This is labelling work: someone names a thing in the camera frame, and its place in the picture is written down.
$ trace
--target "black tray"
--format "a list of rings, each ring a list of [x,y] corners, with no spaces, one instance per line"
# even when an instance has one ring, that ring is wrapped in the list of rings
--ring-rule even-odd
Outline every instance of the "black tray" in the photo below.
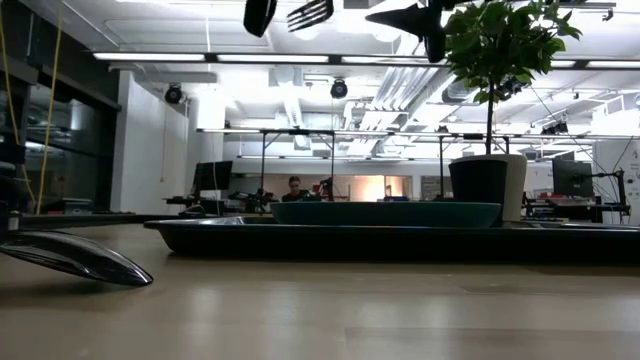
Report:
[[[638,264],[640,231],[578,224],[459,229],[280,225],[268,217],[150,221],[176,253],[218,258]]]

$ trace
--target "security camera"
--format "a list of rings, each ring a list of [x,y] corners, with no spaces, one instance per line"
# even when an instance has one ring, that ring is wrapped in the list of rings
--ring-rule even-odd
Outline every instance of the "security camera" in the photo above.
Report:
[[[331,86],[331,97],[334,99],[342,99],[347,96],[349,89],[347,88],[347,84],[344,82],[344,79],[335,79],[333,81],[333,85]]]
[[[182,85],[180,84],[169,85],[169,90],[164,94],[164,99],[169,104],[180,104],[183,98],[184,93],[182,92]]]

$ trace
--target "white wall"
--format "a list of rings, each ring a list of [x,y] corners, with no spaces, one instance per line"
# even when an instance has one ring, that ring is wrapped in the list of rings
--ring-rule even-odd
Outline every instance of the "white wall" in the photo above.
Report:
[[[111,208],[177,213],[179,207],[162,198],[185,194],[188,119],[136,83],[130,72],[120,75],[119,103]]]
[[[533,196],[535,191],[553,191],[553,171],[551,162],[527,164],[527,177],[524,181],[524,191]]]
[[[625,193],[628,204],[631,205],[631,217],[624,219],[625,224],[640,224],[639,154],[640,141],[637,140],[631,142],[627,140],[598,141],[593,146],[593,157],[604,168],[604,171],[613,172],[623,169],[625,172]],[[602,169],[594,164],[593,172],[599,173],[602,172]],[[595,178],[594,184],[598,184],[601,189],[619,199],[618,184],[615,179],[611,178],[611,180],[609,181],[609,178]],[[603,221],[609,224],[618,224],[620,223],[620,217],[618,213],[604,213]]]

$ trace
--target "desk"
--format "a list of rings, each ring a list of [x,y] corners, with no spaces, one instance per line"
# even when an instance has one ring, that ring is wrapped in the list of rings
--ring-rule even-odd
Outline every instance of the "desk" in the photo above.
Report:
[[[558,199],[532,200],[528,204],[523,205],[523,208],[527,209],[527,214],[533,209],[548,209],[553,213],[553,215],[547,217],[588,220],[598,224],[602,224],[603,212],[624,212],[629,210],[629,206],[622,206],[619,204],[556,204],[552,202],[554,200],[557,201]]]
[[[141,225],[71,231],[155,282],[104,285],[0,256],[0,359],[637,360],[640,351],[640,269],[216,261],[172,256]]]

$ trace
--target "yellow cable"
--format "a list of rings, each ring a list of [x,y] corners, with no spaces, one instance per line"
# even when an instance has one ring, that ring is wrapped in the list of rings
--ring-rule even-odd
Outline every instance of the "yellow cable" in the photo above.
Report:
[[[11,96],[11,81],[9,76],[9,62],[7,61],[7,47],[5,46],[6,42],[4,40],[4,24],[2,22],[2,11],[0,10],[0,42],[2,45],[2,62],[4,63],[4,80],[7,84],[7,101],[9,102],[9,113],[11,114],[11,124],[13,125],[13,136],[15,137],[17,145],[20,144],[20,136],[18,135],[18,125],[16,123],[16,113],[13,109],[13,98]],[[27,175],[27,168],[24,164],[21,166],[22,175],[24,176],[24,180],[27,183],[27,190],[29,190],[29,196],[31,197],[31,202],[35,204],[36,197],[33,195],[33,191],[31,190],[31,182],[29,181],[29,176]]]
[[[42,206],[42,193],[44,192],[44,175],[47,169],[47,154],[49,153],[49,133],[51,132],[51,117],[53,115],[54,95],[56,93],[56,78],[58,77],[58,58],[60,55],[60,40],[62,38],[62,0],[58,6],[58,39],[56,40],[56,52],[53,58],[53,74],[51,76],[51,98],[49,99],[49,114],[47,115],[47,130],[44,135],[44,158],[40,170],[40,192],[38,193],[38,206],[36,215],[40,215]]]

